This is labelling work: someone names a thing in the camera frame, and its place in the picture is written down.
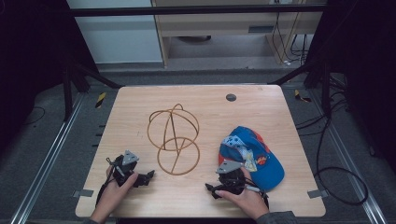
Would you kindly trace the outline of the black horizontal frame bar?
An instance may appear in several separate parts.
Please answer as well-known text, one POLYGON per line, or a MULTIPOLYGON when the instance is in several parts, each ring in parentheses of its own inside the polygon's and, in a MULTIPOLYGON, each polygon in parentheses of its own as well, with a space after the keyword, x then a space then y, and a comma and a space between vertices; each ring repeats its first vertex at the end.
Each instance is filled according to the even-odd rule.
POLYGON ((277 13, 277 12, 320 12, 327 4, 313 5, 242 5, 242 6, 185 6, 185 7, 122 7, 122 8, 79 8, 69 9, 74 17, 146 16, 146 15, 189 15, 227 13, 277 13))

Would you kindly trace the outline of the light wooden desk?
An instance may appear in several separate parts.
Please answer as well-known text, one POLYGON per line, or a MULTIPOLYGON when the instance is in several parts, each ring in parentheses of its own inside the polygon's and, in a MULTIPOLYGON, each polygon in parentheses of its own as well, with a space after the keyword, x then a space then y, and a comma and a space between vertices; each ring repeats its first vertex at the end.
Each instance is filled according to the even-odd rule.
MULTIPOLYGON (((226 5, 313 5, 327 0, 150 0, 155 7, 226 5)), ((296 35, 312 35, 318 27, 320 12, 227 13, 156 15, 154 17, 162 50, 168 63, 171 40, 178 36, 265 35, 277 63, 291 54, 296 35)))

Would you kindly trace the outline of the aluminium floor rail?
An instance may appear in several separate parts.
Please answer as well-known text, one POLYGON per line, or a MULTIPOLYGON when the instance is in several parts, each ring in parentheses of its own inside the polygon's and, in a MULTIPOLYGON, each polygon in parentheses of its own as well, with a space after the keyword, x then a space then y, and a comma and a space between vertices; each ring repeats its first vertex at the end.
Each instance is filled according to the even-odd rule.
POLYGON ((47 178, 56 162, 59 153, 61 152, 64 142, 70 133, 70 130, 78 116, 81 109, 82 102, 85 98, 85 93, 78 93, 75 102, 72 104, 72 112, 69 118, 62 123, 62 126, 52 142, 49 152, 43 160, 38 169, 35 178, 23 197, 20 205, 13 214, 9 224, 25 224, 27 218, 33 210, 36 200, 41 193, 47 178))
POLYGON ((354 189, 357 197, 361 201, 361 206, 364 209, 366 216, 372 224, 388 224, 381 208, 379 207, 373 193, 367 186, 360 170, 347 151, 339 132, 335 126, 330 122, 327 125, 327 131, 330 139, 334 145, 334 150, 342 163, 344 169, 350 171, 353 176, 349 178, 352 188, 354 189))

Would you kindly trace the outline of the black curtain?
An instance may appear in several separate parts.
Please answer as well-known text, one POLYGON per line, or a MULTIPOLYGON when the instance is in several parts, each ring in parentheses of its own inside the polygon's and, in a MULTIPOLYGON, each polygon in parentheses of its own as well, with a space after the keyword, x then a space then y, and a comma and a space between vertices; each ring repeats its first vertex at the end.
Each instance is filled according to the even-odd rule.
POLYGON ((35 97, 62 83, 42 21, 66 0, 0 0, 0 158, 33 110, 35 97))
POLYGON ((396 174, 396 0, 327 0, 307 60, 347 79, 373 147, 396 174))

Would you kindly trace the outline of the white cabinet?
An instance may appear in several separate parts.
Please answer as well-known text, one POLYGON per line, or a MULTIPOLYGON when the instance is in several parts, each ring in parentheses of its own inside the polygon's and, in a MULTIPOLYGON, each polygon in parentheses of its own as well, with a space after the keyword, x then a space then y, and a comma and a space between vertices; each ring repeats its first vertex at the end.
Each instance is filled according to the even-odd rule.
MULTIPOLYGON (((66 0, 71 9, 151 7, 150 0, 66 0)), ((78 17, 78 27, 97 64, 161 63, 153 16, 78 17)))

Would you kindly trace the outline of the black frame stand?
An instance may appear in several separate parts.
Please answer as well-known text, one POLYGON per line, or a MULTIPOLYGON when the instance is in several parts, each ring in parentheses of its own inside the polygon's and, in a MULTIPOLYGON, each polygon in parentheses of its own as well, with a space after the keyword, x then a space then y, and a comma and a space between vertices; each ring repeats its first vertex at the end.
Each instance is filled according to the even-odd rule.
POLYGON ((321 82, 321 109, 327 118, 332 116, 330 103, 330 76, 331 66, 328 61, 310 61, 294 69, 285 76, 269 82, 269 85, 283 85, 287 81, 307 72, 304 86, 308 89, 315 88, 321 82))
POLYGON ((74 84, 78 89, 78 92, 87 92, 90 89, 90 84, 85 76, 92 77, 111 89, 121 88, 121 84, 117 84, 116 82, 101 76, 98 72, 95 72, 87 66, 77 63, 72 59, 62 60, 62 68, 62 80, 64 86, 64 121, 68 121, 73 112, 71 85, 74 84))

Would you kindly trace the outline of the grey tape strip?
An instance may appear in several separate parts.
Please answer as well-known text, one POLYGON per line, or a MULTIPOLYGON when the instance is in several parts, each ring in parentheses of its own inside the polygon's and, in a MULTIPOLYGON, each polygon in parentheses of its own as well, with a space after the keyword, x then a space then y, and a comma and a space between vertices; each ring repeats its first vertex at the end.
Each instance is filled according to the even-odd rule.
POLYGON ((314 199, 314 198, 325 198, 329 196, 328 191, 325 190, 320 190, 320 189, 316 189, 316 190, 311 190, 307 192, 308 196, 310 199, 314 199))
POLYGON ((93 190, 91 189, 81 189, 81 190, 75 190, 72 194, 74 198, 79 198, 79 197, 91 197, 93 195, 93 190))

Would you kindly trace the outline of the brown wire hat stand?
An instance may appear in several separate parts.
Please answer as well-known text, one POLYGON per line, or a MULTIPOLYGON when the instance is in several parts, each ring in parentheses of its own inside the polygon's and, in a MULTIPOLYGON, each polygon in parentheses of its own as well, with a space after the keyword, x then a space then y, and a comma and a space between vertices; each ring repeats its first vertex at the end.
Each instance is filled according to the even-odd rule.
POLYGON ((157 149, 158 165, 169 175, 186 175, 196 168, 201 157, 196 143, 199 133, 198 119, 182 104, 148 117, 148 140, 157 149))

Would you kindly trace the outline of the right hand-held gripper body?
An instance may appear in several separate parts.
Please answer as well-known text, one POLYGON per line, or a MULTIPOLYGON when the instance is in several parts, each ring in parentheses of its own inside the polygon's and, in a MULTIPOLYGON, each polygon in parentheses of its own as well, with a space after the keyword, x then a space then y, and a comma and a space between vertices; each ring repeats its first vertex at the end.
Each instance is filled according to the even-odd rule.
POLYGON ((226 190, 239 195, 245 188, 246 178, 241 168, 243 163, 239 161, 223 161, 216 173, 219 175, 220 185, 215 190, 226 190))

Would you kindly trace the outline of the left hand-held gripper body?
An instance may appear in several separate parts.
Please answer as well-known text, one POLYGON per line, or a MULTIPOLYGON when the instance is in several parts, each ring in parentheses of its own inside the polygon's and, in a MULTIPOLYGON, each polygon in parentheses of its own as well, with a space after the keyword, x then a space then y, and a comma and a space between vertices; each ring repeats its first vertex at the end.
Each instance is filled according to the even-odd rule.
POLYGON ((106 184, 115 180, 121 187, 134 173, 138 160, 139 158, 130 150, 126 150, 123 155, 119 155, 114 161, 107 158, 106 161, 111 166, 111 170, 106 178, 106 184))

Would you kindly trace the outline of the person's right hand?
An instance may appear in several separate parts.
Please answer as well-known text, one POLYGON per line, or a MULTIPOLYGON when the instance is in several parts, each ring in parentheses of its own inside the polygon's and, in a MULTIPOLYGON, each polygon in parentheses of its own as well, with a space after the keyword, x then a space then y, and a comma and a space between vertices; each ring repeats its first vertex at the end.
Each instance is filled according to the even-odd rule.
POLYGON ((269 213, 269 209, 259 192, 250 189, 244 189, 239 195, 232 194, 225 190, 222 190, 222 192, 222 199, 234 203, 252 219, 257 219, 258 217, 269 213))

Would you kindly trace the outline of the blue and orange baseball cap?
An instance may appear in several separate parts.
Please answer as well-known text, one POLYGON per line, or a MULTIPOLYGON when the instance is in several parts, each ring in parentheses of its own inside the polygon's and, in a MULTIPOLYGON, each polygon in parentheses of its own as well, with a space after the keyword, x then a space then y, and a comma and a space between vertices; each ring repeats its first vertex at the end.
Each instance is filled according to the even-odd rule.
POLYGON ((220 143, 219 164, 224 161, 243 163, 252 181, 263 190, 274 189, 285 176, 283 166, 262 137, 244 126, 236 127, 220 143))

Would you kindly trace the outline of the person's left hand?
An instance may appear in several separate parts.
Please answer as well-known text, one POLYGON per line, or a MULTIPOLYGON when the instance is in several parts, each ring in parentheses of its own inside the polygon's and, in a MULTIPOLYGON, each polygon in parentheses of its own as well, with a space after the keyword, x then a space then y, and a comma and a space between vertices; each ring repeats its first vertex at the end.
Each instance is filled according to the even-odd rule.
POLYGON ((132 173, 123 185, 119 186, 116 181, 110 181, 105 187, 96 210, 100 215, 108 217, 126 197, 129 190, 134 187, 138 173, 132 173))

